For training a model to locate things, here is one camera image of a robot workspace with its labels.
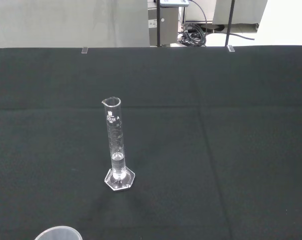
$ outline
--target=black tablecloth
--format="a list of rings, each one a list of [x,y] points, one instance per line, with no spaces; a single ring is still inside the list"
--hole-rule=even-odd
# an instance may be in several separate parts
[[[113,192],[101,101],[122,100]],[[0,49],[0,240],[302,240],[302,46]]]

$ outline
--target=clear liquid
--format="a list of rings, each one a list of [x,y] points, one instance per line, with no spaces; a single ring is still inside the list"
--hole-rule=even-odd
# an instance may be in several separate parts
[[[116,180],[122,180],[126,177],[126,161],[125,156],[121,152],[112,154],[112,171]]]

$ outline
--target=cable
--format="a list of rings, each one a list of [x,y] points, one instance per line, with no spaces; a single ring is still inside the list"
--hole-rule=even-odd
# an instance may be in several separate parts
[[[206,36],[208,33],[208,21],[207,21],[206,14],[203,11],[202,7],[200,7],[200,5],[197,4],[194,0],[189,0],[189,1],[195,3],[201,9],[205,19],[205,32],[202,30],[202,28],[199,25],[195,23],[186,23],[183,26],[184,32],[182,33],[182,39],[178,43],[183,44],[187,47],[205,46],[207,42]]]
[[[211,34],[226,34],[226,33],[225,32],[214,32],[214,33],[211,33]],[[247,39],[247,40],[252,40],[252,41],[255,40],[254,38],[250,38],[250,37],[246,37],[246,36],[241,36],[241,35],[235,34],[235,33],[230,33],[230,35],[237,36],[237,37],[240,37],[240,38],[243,38],[243,39]]]
[[[207,17],[206,17],[205,12],[203,11],[202,7],[200,7],[200,5],[197,4],[194,0],[189,0],[189,2],[195,3],[201,9],[201,11],[203,13],[203,16],[204,16],[204,19],[205,19],[205,35],[207,35],[207,32],[208,32],[208,21],[207,21]]]

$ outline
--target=beaker rim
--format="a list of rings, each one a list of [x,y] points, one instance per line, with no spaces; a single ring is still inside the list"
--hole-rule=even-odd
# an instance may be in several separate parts
[[[82,237],[81,237],[81,235],[80,235],[80,233],[77,230],[75,230],[74,228],[69,227],[69,226],[54,226],[54,227],[51,227],[51,228],[43,231],[42,233],[40,233],[40,235],[37,236],[35,240],[39,240],[44,234],[46,234],[46,233],[48,233],[48,232],[50,232],[52,230],[55,230],[55,229],[68,229],[68,230],[71,230],[72,232],[74,232],[77,235],[77,237],[79,238],[79,240],[83,240]]]
[[[108,105],[106,104],[105,101],[109,100],[109,99],[117,99],[119,102],[116,104],[116,105]],[[112,96],[112,97],[109,97],[109,98],[106,98],[102,101],[102,103],[107,106],[108,108],[115,108],[115,107],[118,107],[120,104],[121,104],[121,99],[116,97],[116,96]]]

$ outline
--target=graduated cylinder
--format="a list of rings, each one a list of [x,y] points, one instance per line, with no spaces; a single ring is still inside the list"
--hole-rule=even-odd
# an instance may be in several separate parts
[[[135,174],[126,167],[121,100],[113,96],[103,100],[102,103],[105,109],[112,165],[104,181],[113,190],[129,188]]]

